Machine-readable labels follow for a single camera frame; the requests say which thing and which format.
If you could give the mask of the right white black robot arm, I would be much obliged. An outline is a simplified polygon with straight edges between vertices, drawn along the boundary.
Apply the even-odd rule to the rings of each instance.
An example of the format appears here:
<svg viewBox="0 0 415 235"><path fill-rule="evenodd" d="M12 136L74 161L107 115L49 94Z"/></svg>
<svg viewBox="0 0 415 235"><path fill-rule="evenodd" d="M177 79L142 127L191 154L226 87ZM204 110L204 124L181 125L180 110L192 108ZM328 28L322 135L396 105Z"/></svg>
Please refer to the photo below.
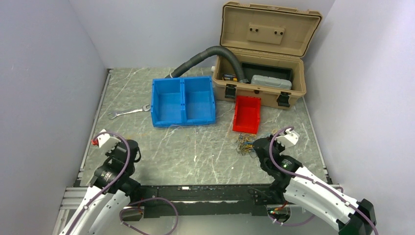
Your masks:
<svg viewBox="0 0 415 235"><path fill-rule="evenodd" d="M253 142L260 167L274 178L270 198L275 203L287 201L313 213L340 235L378 234L373 204L347 196L316 177L291 156L283 155L294 146L298 136L269 136Z"/></svg>

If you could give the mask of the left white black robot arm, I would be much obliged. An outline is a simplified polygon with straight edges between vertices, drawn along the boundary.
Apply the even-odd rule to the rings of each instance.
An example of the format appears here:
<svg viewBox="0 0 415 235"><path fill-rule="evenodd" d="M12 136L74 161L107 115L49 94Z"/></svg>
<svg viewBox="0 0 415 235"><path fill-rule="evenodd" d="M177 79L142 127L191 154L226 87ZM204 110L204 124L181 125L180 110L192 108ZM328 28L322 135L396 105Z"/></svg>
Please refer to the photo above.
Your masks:
<svg viewBox="0 0 415 235"><path fill-rule="evenodd" d="M134 164L141 159L141 152L136 141L127 142L130 159L123 174L110 184L127 160L127 146L120 142L105 153L108 158L95 170L80 206L60 232L61 235L102 235L125 206L133 206L140 201L141 184L130 176L135 172Z"/></svg>

